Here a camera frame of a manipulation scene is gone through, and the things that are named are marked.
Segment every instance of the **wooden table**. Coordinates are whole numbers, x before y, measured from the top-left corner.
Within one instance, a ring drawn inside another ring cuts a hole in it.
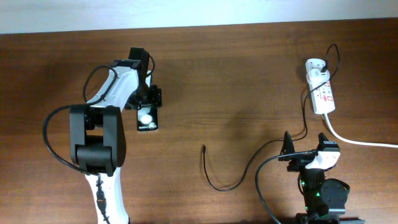
[[[266,147],[236,190],[233,185],[264,142],[303,129],[300,97],[304,63],[325,58],[337,43],[341,69],[332,81],[335,130],[359,141],[398,143],[398,20],[293,22],[169,29],[101,30],[0,35],[0,223],[96,223],[84,176],[56,161],[42,140],[42,123],[55,108],[81,103],[89,72],[144,47],[156,61],[163,89],[160,129],[136,131],[135,111],[124,111],[127,158],[124,205],[136,223],[255,223],[271,220],[254,186],[258,165],[280,152]],[[331,69],[336,65],[331,53]],[[91,82],[90,96],[106,72]],[[307,103],[308,136],[297,151],[313,149],[327,130]],[[49,138],[69,155],[68,113],[51,121]],[[341,159],[327,176],[351,185],[346,216],[369,223],[398,219],[398,150],[338,141]],[[305,212],[297,174],[272,162],[260,174],[266,201],[279,218]]]

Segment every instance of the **white cable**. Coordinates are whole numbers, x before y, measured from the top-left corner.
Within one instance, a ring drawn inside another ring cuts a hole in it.
[[[338,135],[335,130],[333,130],[333,128],[331,127],[330,121],[329,121],[329,117],[328,114],[323,114],[323,119],[326,121],[326,124],[328,125],[328,128],[330,130],[330,132],[338,139],[344,141],[344,142],[348,142],[351,144],[359,144],[359,145],[363,145],[363,146],[379,146],[379,147],[394,147],[394,148],[398,148],[398,145],[393,145],[393,144],[383,144],[383,143],[371,143],[371,142],[358,142],[358,141],[352,141],[352,140],[348,140],[345,139],[343,137],[341,137],[340,135]]]

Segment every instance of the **wall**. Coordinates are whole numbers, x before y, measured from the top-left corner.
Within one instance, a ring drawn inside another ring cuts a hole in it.
[[[397,16],[396,0],[2,0],[0,33]]]

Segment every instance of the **white power strip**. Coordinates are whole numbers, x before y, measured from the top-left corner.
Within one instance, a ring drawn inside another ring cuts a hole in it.
[[[338,139],[348,142],[351,144],[359,144],[363,146],[378,146],[378,147],[394,147],[398,148],[398,145],[393,144],[384,144],[384,143],[372,143],[372,142],[359,142],[352,141],[349,139],[345,139],[338,135],[335,130],[331,127],[331,123],[328,117],[328,113],[334,111],[335,107],[335,99],[331,93],[330,87],[330,73],[328,70],[325,72],[321,72],[322,68],[325,66],[325,61],[322,59],[311,58],[305,62],[305,68],[307,69],[307,81],[310,85],[310,90],[312,91],[314,88],[320,86],[313,92],[311,92],[312,105],[313,110],[316,114],[322,115],[322,118],[325,120],[326,125],[328,126],[330,132]]]
[[[325,61],[322,59],[311,58],[305,62],[305,68],[307,69],[307,81],[310,84],[310,90],[320,86],[326,82],[323,86],[311,92],[313,110],[316,114],[330,113],[336,109],[335,99],[331,93],[330,73],[321,72],[321,69],[325,66]]]

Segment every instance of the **power outlet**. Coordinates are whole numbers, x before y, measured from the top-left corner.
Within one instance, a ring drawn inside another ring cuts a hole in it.
[[[330,72],[328,70],[326,72],[321,72],[324,66],[325,61],[322,59],[311,58],[305,62],[310,91],[326,82],[323,86],[311,92],[313,110],[316,114],[330,113],[336,109],[330,82],[328,81]]]

